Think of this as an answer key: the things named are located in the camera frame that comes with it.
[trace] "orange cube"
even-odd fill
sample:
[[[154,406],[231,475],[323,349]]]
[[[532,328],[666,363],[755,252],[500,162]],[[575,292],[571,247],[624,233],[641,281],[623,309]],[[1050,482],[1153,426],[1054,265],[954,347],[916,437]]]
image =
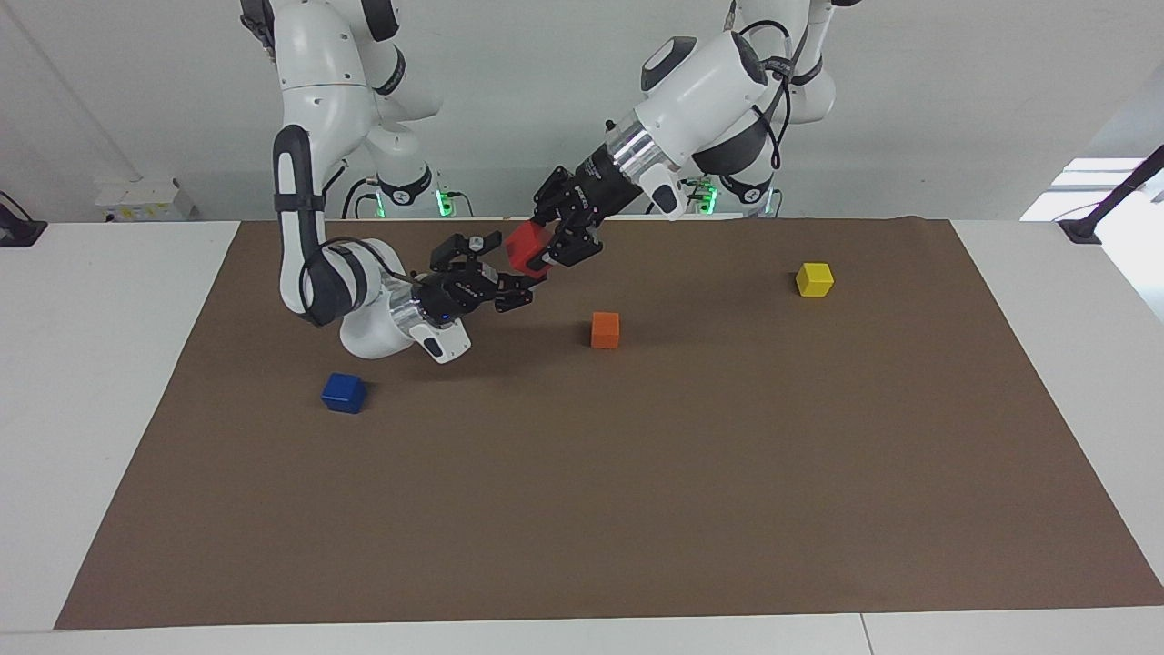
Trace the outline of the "orange cube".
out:
[[[594,312],[590,323],[590,348],[615,350],[618,348],[618,314],[610,311]]]

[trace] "brown mat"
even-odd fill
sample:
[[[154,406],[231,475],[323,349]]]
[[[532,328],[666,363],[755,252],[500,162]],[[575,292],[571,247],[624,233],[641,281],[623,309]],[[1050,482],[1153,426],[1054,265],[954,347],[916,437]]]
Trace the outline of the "brown mat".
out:
[[[332,229],[416,264],[491,227]],[[243,225],[57,627],[1164,604],[947,222],[603,234],[441,368],[348,357]]]

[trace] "black stand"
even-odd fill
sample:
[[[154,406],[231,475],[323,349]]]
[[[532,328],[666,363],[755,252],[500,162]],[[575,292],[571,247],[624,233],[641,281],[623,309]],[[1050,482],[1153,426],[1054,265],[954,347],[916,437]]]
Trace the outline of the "black stand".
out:
[[[1103,198],[1088,215],[1087,218],[1080,218],[1078,220],[1060,220],[1059,227],[1066,233],[1067,238],[1071,238],[1073,243],[1087,243],[1099,245],[1102,241],[1095,235],[1095,228],[1099,226],[1099,221],[1107,218],[1107,214],[1112,213],[1120,202],[1127,199],[1128,195],[1133,193],[1136,188],[1143,186],[1149,179],[1156,177],[1162,169],[1164,169],[1164,145],[1156,148],[1144,163],[1136,166],[1136,170],[1131,171],[1131,175],[1123,180],[1122,184],[1112,191],[1112,194]]]
[[[27,248],[41,237],[48,226],[43,220],[21,220],[0,204],[0,228],[8,232],[8,235],[0,236],[0,248]]]

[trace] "table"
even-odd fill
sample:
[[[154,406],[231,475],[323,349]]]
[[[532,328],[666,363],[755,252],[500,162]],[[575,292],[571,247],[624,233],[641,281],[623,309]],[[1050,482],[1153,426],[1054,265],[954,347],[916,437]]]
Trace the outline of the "table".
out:
[[[0,252],[0,653],[1144,653],[1164,608],[51,633],[237,223],[56,225]],[[957,232],[1164,571],[1164,325],[1053,225]],[[256,284],[274,284],[256,279]]]

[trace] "white robot link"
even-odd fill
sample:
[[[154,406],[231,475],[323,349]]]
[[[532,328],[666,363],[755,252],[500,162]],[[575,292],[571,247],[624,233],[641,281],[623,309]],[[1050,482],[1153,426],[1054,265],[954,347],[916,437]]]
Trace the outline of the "white robot link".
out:
[[[343,316],[341,341],[357,357],[420,343],[443,364],[470,347],[463,315],[485,301],[502,312],[532,301],[551,266],[601,251],[598,226],[641,193],[668,218],[682,214],[677,172],[688,163],[722,176],[745,204],[759,204],[728,180],[751,184],[762,169],[754,186],[771,186],[780,142],[771,122],[781,98],[786,123],[794,114],[807,122],[829,112],[835,86],[819,65],[821,43],[832,7],[857,1],[737,0],[721,35],[707,43],[669,40],[643,67],[646,99],[618,123],[608,121],[604,143],[574,172],[555,169],[534,197],[533,216],[506,238],[519,275],[478,261],[502,244],[495,232],[454,234],[433,250],[433,272],[413,278],[383,241],[324,235],[326,176],[361,142],[382,185],[431,183],[414,136],[398,122],[432,115],[440,102],[388,43],[398,29],[391,1],[243,0],[243,23],[274,52],[283,86],[274,165],[284,302],[315,325]],[[736,31],[741,19],[753,22]]]

